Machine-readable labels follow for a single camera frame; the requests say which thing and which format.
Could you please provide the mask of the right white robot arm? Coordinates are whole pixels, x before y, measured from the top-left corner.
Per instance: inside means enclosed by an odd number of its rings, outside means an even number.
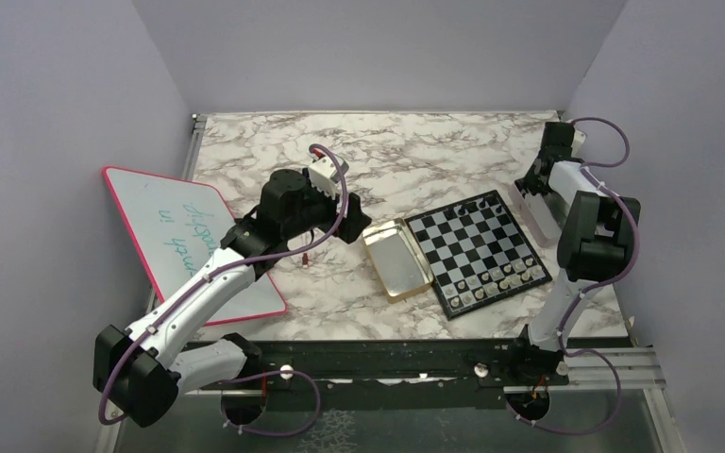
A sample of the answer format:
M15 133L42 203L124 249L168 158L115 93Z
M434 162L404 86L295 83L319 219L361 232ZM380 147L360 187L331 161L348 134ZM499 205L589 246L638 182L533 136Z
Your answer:
M509 191L532 237L555 246L559 274L540 312L509 350L507 371L521 384L559 372L567 340L590 298L634 265L637 199L609 190L576 157L584 136L574 123L547 122L527 173Z

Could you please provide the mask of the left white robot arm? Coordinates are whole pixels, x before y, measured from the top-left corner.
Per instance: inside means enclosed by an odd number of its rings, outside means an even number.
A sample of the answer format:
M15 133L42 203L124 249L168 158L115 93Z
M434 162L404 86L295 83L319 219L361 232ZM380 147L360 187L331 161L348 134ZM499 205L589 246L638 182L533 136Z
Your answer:
M348 188L347 167L321 170L316 163L276 170L258 205L234 220L212 255L159 308L128 327L104 327L93 352L93 387L101 396L97 417L108 426L130 418L145 428L161 419L183 391L228 379L247 387L259 374L244 341L219 340L186 351L193 334L222 306L276 263L331 237L354 243L371 223L360 197ZM313 243L288 242L318 229Z

